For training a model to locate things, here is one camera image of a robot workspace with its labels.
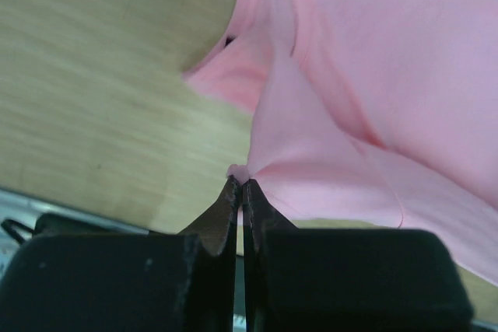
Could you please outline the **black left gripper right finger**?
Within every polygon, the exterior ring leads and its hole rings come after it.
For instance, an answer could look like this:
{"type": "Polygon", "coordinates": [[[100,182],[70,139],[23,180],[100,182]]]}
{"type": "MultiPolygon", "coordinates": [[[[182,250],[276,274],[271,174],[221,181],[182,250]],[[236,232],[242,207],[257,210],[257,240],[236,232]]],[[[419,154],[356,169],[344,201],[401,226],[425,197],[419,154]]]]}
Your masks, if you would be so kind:
{"type": "Polygon", "coordinates": [[[469,331],[445,245],[418,229],[300,229],[242,187],[249,331],[469,331]]]}

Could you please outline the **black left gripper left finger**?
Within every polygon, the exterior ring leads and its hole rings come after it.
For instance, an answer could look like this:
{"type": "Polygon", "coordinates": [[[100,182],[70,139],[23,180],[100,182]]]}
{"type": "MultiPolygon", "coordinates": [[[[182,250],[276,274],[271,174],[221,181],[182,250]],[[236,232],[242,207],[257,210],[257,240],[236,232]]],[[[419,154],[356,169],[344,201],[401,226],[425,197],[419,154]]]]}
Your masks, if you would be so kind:
{"type": "Polygon", "coordinates": [[[5,218],[3,331],[230,331],[238,182],[185,229],[133,229],[71,211],[5,218]]]}

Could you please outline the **pink t shirt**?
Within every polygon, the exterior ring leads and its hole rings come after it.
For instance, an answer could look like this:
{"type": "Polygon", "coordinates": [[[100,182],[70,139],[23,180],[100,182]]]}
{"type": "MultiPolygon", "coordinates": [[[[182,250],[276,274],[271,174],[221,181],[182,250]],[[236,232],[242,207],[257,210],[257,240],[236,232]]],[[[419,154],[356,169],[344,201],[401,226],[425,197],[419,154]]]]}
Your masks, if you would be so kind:
{"type": "Polygon", "coordinates": [[[436,233],[497,281],[497,0],[237,0],[185,74],[251,113],[247,162],[291,219],[436,233]]]}

